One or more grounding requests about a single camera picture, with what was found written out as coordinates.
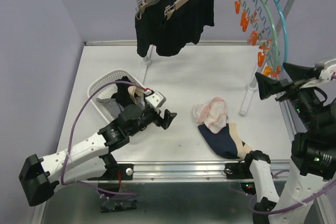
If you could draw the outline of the white underwear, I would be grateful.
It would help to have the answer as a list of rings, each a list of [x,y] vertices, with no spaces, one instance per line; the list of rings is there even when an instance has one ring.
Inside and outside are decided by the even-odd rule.
[[[227,105],[224,99],[215,97],[207,104],[197,104],[192,109],[198,124],[204,124],[212,133],[217,134],[226,126]]]

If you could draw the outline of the black underwear beige waistband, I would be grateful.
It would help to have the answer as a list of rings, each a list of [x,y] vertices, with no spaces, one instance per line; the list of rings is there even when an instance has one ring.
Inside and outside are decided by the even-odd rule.
[[[119,105],[125,108],[128,105],[136,104],[136,98],[143,98],[143,95],[144,90],[139,87],[117,83],[117,92],[114,93],[111,98],[115,99]]]

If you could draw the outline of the blue plastic clip hanger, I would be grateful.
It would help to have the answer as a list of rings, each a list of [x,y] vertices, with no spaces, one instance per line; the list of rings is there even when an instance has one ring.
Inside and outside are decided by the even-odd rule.
[[[280,5],[281,0],[273,0],[280,18],[280,23],[283,32],[283,41],[284,41],[284,53],[283,53],[283,63],[287,63],[289,57],[289,37],[287,33],[287,23],[285,18],[285,9]]]

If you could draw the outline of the grey striped underwear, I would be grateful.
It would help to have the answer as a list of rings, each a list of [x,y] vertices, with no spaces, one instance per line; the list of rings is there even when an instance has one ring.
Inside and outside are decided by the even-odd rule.
[[[124,107],[120,105],[115,99],[107,98],[107,99],[99,99],[96,101],[100,103],[107,112],[114,118],[117,118],[121,112],[124,111]]]

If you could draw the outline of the navy blue underwear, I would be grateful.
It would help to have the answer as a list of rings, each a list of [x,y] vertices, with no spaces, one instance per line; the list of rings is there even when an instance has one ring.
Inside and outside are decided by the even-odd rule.
[[[197,128],[210,149],[222,158],[245,159],[246,155],[252,151],[252,148],[239,137],[235,123],[227,123],[216,134],[204,124]]]

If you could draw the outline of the green plastic clip hanger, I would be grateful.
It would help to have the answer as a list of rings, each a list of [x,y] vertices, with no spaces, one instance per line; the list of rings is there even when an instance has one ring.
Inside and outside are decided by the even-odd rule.
[[[265,0],[236,0],[234,3],[235,13],[240,15],[239,25],[242,32],[251,28],[247,44],[258,46],[257,66],[262,68],[262,74],[279,78],[281,66],[279,57],[275,57],[273,67],[267,60],[272,58],[273,51],[278,50],[278,36],[274,24],[273,15]]]

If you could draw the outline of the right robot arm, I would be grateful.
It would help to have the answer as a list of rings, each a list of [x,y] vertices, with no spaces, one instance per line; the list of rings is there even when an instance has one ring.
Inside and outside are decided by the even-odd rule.
[[[303,223],[313,201],[335,185],[335,103],[327,103],[327,94],[320,89],[335,80],[335,60],[321,60],[314,67],[284,63],[283,68],[289,79],[255,74],[260,98],[274,95],[279,102],[289,101],[306,129],[291,143],[282,193],[275,189],[270,158],[261,151],[224,166],[228,179],[254,181],[253,223]]]

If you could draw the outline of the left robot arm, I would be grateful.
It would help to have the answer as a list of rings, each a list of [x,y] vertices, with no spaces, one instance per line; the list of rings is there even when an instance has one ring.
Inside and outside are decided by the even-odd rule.
[[[43,157],[36,154],[27,157],[18,178],[28,204],[32,207],[49,200],[58,185],[72,184],[65,181],[66,171],[96,157],[103,160],[99,173],[106,179],[113,178],[118,168],[113,151],[127,145],[130,137],[152,123],[166,130],[177,116],[169,110],[165,110],[163,116],[160,112],[150,106],[141,109],[138,105],[129,105],[115,120],[70,150]]]

